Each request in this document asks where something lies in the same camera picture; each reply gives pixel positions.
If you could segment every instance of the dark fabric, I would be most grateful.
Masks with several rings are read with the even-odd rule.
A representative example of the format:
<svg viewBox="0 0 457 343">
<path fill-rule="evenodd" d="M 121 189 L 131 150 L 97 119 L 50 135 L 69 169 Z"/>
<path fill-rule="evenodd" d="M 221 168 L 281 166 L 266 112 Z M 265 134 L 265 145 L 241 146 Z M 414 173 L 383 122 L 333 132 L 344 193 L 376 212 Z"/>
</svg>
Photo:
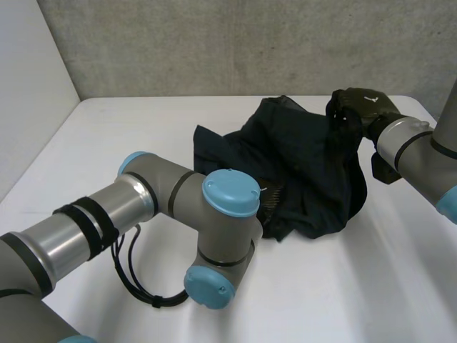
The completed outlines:
<svg viewBox="0 0 457 343">
<path fill-rule="evenodd" d="M 345 126 L 356 121 L 336 123 L 331 106 L 328 111 L 328 117 L 312 114 L 281 96 L 262 100 L 240 131 L 219 136 L 198 126 L 194 169 L 205 175 L 237 169 L 266 187 L 262 193 L 275 188 L 272 214 L 258 213 L 265 238 L 281 241 L 292 230 L 312 239 L 339 232 L 366 200 L 357 156 L 362 136 L 352 127 L 347 134 Z"/>
</svg>

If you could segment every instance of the black rubber ring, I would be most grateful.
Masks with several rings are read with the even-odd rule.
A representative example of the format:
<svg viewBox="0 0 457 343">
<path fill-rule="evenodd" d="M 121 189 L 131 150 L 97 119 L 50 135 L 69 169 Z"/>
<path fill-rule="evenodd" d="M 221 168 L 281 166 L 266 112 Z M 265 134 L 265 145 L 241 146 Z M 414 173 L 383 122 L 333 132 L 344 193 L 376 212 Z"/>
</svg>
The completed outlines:
<svg viewBox="0 0 457 343">
<path fill-rule="evenodd" d="M 29 247 L 12 233 L 4 234 L 0 239 L 8 244 L 8 246 L 21 257 L 22 261 L 24 261 L 34 276 L 42 297 L 44 298 L 46 295 L 50 294 L 52 292 L 52 283 L 49 279 L 49 275 Z"/>
<path fill-rule="evenodd" d="M 17 294 L 31 295 L 31 293 L 26 291 L 25 289 L 2 289 L 0 291 L 0 298 L 9 297 L 10 295 L 17 295 Z"/>
<path fill-rule="evenodd" d="M 132 171 L 127 171 L 124 174 L 133 176 L 134 178 L 138 179 L 138 181 L 140 181 L 143 184 L 143 186 L 146 187 L 149 194 L 151 195 L 152 202 L 154 203 L 154 216 L 156 216 L 159 212 L 159 202 L 157 201 L 156 193 L 152 189 L 151 185 L 142 176 L 138 175 L 137 173 L 134 173 Z"/>
<path fill-rule="evenodd" d="M 440 154 L 443 154 L 444 156 L 447 156 L 450 159 L 457 159 L 457 152 L 452 151 L 446 148 L 445 146 L 442 146 L 435 139 L 433 139 L 433 137 L 431 137 L 430 144 L 431 147 L 434 148 Z"/>
<path fill-rule="evenodd" d="M 414 137 L 411 137 L 410 139 L 408 139 L 408 140 L 401 146 L 401 148 L 397 151 L 397 154 L 395 155 L 394 166 L 395 166 L 396 171 L 398 171 L 398 163 L 400 162 L 400 157 L 401 157 L 402 153 L 406 150 L 406 148 L 407 148 L 408 146 L 410 146 L 411 143 L 417 141 L 419 138 L 424 137 L 424 136 L 428 136 L 429 134 L 432 134 L 432 133 L 433 133 L 433 131 L 424 131 L 424 132 L 421 132 L 420 134 L 417 134 L 417 135 L 415 135 Z"/>
<path fill-rule="evenodd" d="M 256 247 L 255 247 L 254 242 L 252 240 L 251 240 L 251 247 L 252 247 L 252 249 L 254 251 L 256 250 Z M 237 264 L 243 263 L 248 258 L 248 255 L 249 255 L 249 252 L 248 252 L 245 257 L 243 257 L 242 259 L 239 259 L 238 261 L 234 261 L 234 262 L 218 262 L 218 261 L 214 261 L 213 259 L 210 259 L 209 257 L 205 256 L 204 253 L 201 252 L 200 248 L 198 248 L 198 247 L 197 247 L 197 252 L 199 253 L 199 255 L 201 256 L 202 259 L 204 259 L 208 263 L 211 263 L 211 264 L 213 264 L 215 266 L 218 266 L 218 267 L 233 267 L 233 266 L 236 266 Z"/>
<path fill-rule="evenodd" d="M 196 174 L 193 170 L 189 170 L 186 172 L 179 180 L 178 182 L 174 185 L 173 190 L 171 191 L 170 194 L 170 199 L 169 199 L 169 216 L 171 218 L 174 218 L 174 212 L 173 212 L 173 207 L 174 207 L 174 201 L 176 200 L 176 195 L 178 194 L 179 189 L 183 185 L 183 183 L 191 176 Z"/>
<path fill-rule="evenodd" d="M 92 223 L 84 212 L 73 205 L 65 205 L 52 212 L 52 214 L 57 213 L 65 214 L 67 217 L 71 218 L 86 237 L 87 244 L 89 245 L 89 250 L 91 252 L 91 256 L 88 261 L 100 254 L 103 246 L 101 245 L 99 232 L 95 228 L 94 223 Z"/>
<path fill-rule="evenodd" d="M 98 202 L 89 197 L 83 197 L 73 202 L 72 205 L 85 209 L 88 213 L 92 214 L 99 224 L 100 230 L 103 233 L 101 238 L 101 243 L 103 245 L 102 251 L 107 247 L 110 247 L 118 239 L 118 229 L 114 227 L 111 218 Z"/>
</svg>

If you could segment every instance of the gray wall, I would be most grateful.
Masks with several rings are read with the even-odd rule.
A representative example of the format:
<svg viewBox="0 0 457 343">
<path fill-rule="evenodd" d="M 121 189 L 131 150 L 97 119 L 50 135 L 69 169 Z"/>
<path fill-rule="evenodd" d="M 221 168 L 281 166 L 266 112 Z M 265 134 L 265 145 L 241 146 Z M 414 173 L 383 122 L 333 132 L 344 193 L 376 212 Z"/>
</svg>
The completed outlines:
<svg viewBox="0 0 457 343">
<path fill-rule="evenodd" d="M 455 0 L 39 0 L 82 99 L 371 87 L 438 115 Z"/>
</svg>

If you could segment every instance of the white wall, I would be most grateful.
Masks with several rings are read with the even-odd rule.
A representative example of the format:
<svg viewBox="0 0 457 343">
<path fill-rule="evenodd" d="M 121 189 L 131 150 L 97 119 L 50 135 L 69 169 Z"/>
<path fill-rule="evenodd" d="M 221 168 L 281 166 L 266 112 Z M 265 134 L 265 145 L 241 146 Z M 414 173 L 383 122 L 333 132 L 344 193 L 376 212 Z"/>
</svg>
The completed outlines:
<svg viewBox="0 0 457 343">
<path fill-rule="evenodd" d="M 79 103 L 35 0 L 0 1 L 0 201 Z"/>
</svg>

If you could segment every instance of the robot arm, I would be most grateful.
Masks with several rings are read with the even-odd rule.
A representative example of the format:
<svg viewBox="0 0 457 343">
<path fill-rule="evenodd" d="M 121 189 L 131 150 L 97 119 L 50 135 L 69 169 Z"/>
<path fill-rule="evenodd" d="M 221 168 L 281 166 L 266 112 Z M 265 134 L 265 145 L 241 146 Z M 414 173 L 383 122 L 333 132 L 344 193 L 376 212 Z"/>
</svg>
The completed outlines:
<svg viewBox="0 0 457 343">
<path fill-rule="evenodd" d="M 363 135 L 374 142 L 373 175 L 385 183 L 403 177 L 457 224 L 457 81 L 435 130 L 400 114 L 378 91 L 347 89 L 336 102 L 337 112 L 360 118 Z"/>
<path fill-rule="evenodd" d="M 113 184 L 23 232 L 0 237 L 2 341 L 49 343 L 77 335 L 41 299 L 119 235 L 159 212 L 199 233 L 196 259 L 184 277 L 190 298 L 224 308 L 261 237 L 259 197 L 256 181 L 239 171 L 205 177 L 155 154 L 132 154 Z"/>
</svg>

